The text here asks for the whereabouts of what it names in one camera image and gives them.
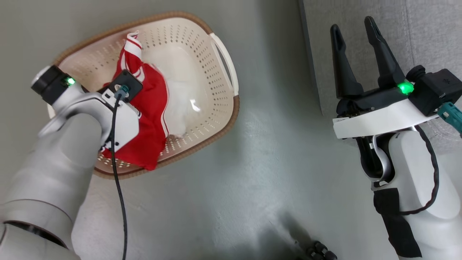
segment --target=gray fabric cushion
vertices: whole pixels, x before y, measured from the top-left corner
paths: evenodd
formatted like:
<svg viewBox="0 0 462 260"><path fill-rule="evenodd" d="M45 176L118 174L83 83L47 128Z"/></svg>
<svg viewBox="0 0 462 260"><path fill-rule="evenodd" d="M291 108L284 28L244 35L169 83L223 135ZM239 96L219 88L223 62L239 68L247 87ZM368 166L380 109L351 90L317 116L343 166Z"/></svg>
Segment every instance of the gray fabric cushion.
<svg viewBox="0 0 462 260"><path fill-rule="evenodd" d="M321 110L336 117L329 29L340 27L346 55L365 90L377 88L378 69L364 18L372 16L404 74L416 65L427 72L449 69L462 79L461 0L304 0ZM462 148L458 133L440 119L423 125L438 152Z"/></svg>

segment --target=black cable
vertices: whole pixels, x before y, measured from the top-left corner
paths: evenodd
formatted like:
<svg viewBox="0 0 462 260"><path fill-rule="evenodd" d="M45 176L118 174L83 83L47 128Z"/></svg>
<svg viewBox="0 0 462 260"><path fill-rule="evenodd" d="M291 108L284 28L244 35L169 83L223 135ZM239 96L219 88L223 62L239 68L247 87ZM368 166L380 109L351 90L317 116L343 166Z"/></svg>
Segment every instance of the black cable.
<svg viewBox="0 0 462 260"><path fill-rule="evenodd" d="M115 147L116 147L116 114L117 114L117 108L119 107L119 102L120 99L122 98L122 95L119 94L115 101L115 106L114 106L114 114L112 115L112 128L111 128L111 156L112 156L112 170L114 171L114 179L115 179L115 185L117 186L117 192L119 193L119 199L120 199L120 205L122 207L122 218L123 218L123 256L122 260L125 260L125 257L127 256L127 243L128 243L128 235L127 235L127 213L125 212L125 203L123 202L123 196L122 196L122 189L120 188L120 183L119 183L119 176L117 175L117 165L116 165L116 155L115 155Z"/></svg>
<svg viewBox="0 0 462 260"><path fill-rule="evenodd" d="M432 144L430 143L430 140L428 139L427 135L422 130L422 128L420 128L418 125L416 125L415 128L419 132L420 137L425 141L425 145L427 146L428 152L430 153L430 157L432 159L432 165L434 169L433 181L435 183L435 186L433 187L433 190L432 190L432 197L425 204L425 206L421 207L420 209L416 209L416 210L400 211L400 215L403 215L403 216L414 215L414 214L420 213L430 208L430 206L433 205L433 203L436 200L436 195L438 194L438 189L439 189L439 168L438 168L438 162L436 160L435 151L433 150Z"/></svg>

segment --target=brown basket rim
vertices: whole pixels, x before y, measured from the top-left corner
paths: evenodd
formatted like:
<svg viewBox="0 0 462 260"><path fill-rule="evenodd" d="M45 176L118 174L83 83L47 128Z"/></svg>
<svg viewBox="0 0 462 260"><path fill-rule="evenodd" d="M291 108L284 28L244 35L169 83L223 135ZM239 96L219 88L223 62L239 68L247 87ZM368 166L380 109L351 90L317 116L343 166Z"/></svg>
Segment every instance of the brown basket rim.
<svg viewBox="0 0 462 260"><path fill-rule="evenodd" d="M117 26L111 30L108 30L106 32L103 32L103 33L100 33L98 35L95 35L83 42L80 42L70 48L68 48L67 50L65 50L64 52L62 52L54 61L54 64L56 66L59 66L61 64L61 62L66 59L67 57L69 57L71 54L87 47L88 45L90 44L93 44L107 36L110 36L110 35L113 35L113 34L116 34L118 32L121 32L121 31L124 31L124 30L127 30L127 29L130 29L130 28L133 28L133 27L136 27L136 26L139 26L139 25L144 25L144 24L147 24L147 23L151 23L151 22L155 22L155 21L160 21L160 20L164 20L164 19L169 19L169 18L185 18L185 19L188 19L188 20L191 20L193 22L195 22L197 25L199 25L202 29L204 29L204 31L207 33L207 34L211 34L213 33L212 29L210 29L210 27L200 18L198 18L197 16L193 15L193 14L190 14L190 13L187 13L187 12L182 12L182 11L173 11L173 12L166 12L166 13L162 13L162 14L156 14L156 15L153 15L153 16L150 16L150 17L146 17L146 18L143 18L143 19L139 19L137 21L134 21L134 22L131 22L131 23L126 23L126 24L123 24L123 25L120 25L120 26ZM201 143L177 154L177 155L174 155L172 157L169 157L165 160L162 160L162 161L159 161L158 164L157 164L157 168L161 168L161 167L164 167L166 165L169 165L171 163L174 163L176 161L179 161L201 149L203 149L204 147L210 145L211 143L215 142L216 140L220 139L222 136L224 136L229 130L231 130L231 128L234 126L234 123L236 122L237 120L237 116L239 114L239 104L240 104L240 100L239 100L239 95L236 95L234 96L234 106L233 106L233 112L231 114L231 118L230 120L228 121L228 123L226 124L226 126L221 130L219 131L218 133L216 133L215 135L207 138L206 140L202 141ZM138 169L135 169L133 171L130 171L130 172L126 172L126 173L123 173L123 174L119 174L119 179L120 180L123 180L123 179L128 179L128 178L131 178L131 177L135 177L135 176L138 176L138 175L142 175L144 173L147 173L149 171L145 170L145 169L142 169L142 168L138 168ZM96 175L96 176L99 176L99 177L102 177L104 179L109 179L109 180L114 180L114 174L113 173L108 173L108 172L105 172L105 171L101 171L100 169L96 168L94 169L93 173Z"/></svg>

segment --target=white stripe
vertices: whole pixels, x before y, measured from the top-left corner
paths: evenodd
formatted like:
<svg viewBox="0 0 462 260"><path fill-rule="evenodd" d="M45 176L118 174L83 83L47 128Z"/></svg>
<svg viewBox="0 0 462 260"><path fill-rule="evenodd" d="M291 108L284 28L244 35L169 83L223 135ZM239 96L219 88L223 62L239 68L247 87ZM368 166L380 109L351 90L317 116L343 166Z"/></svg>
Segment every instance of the white stripe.
<svg viewBox="0 0 462 260"><path fill-rule="evenodd" d="M141 67L135 73L133 73L133 76L138 77L140 75L140 73L141 73L140 69L141 69Z"/></svg>
<svg viewBox="0 0 462 260"><path fill-rule="evenodd" d="M141 60L141 48L138 45L136 45L136 44L134 44L134 43L127 40L125 42L124 50L126 50L127 52L137 56Z"/></svg>
<svg viewBox="0 0 462 260"><path fill-rule="evenodd" d="M164 111L162 112L162 115L160 116L160 123L162 124L162 128L164 129L164 134L165 138L169 136L169 130L167 128L167 125L165 124L165 118L164 118L164 113L165 110L167 110L167 106L169 104L169 88L167 87L167 82L165 83L165 90L167 91L167 103L165 103L165 108Z"/></svg>
<svg viewBox="0 0 462 260"><path fill-rule="evenodd" d="M122 53L122 58L120 58L120 69L127 69L127 63L125 62L125 52Z"/></svg>
<svg viewBox="0 0 462 260"><path fill-rule="evenodd" d="M160 117L160 122L162 124L162 128L164 129L165 137L168 137L169 136L169 129L168 129L168 126L165 124L164 113L165 113L165 110L167 110L167 106L169 104L169 95L170 95L169 87L168 87L167 81L164 78L164 75L156 68L156 66L154 66L152 64L149 64L149 66L151 66L151 68L153 68L155 71L159 72L162 75L162 78L164 79L164 82L165 82L165 90L167 91L167 103L165 104L164 111L162 112L162 115Z"/></svg>
<svg viewBox="0 0 462 260"><path fill-rule="evenodd" d="M131 32L131 33L127 34L127 38L134 39L136 43L139 43L138 40L136 40L136 38L138 38L138 33L139 33L139 31Z"/></svg>
<svg viewBox="0 0 462 260"><path fill-rule="evenodd" d="M144 74L144 69L143 69L143 67L140 67L139 71L140 71L140 75L137 76L136 78L137 78L141 83L143 83L143 81L144 81L144 79L145 79L145 74Z"/></svg>

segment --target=green led light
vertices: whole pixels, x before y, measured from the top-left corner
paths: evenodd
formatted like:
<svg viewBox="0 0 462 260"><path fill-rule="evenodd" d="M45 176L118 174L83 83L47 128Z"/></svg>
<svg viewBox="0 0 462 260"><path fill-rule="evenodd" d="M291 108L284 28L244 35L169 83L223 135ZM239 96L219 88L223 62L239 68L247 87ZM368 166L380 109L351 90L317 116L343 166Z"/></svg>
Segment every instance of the green led light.
<svg viewBox="0 0 462 260"><path fill-rule="evenodd" d="M401 89L401 92L405 95L408 95L409 93L414 91L414 85L412 85L411 82L405 81L403 83L398 84L398 87Z"/></svg>
<svg viewBox="0 0 462 260"><path fill-rule="evenodd" d="M73 78L68 78L67 83L70 85L73 85L75 83L75 80Z"/></svg>

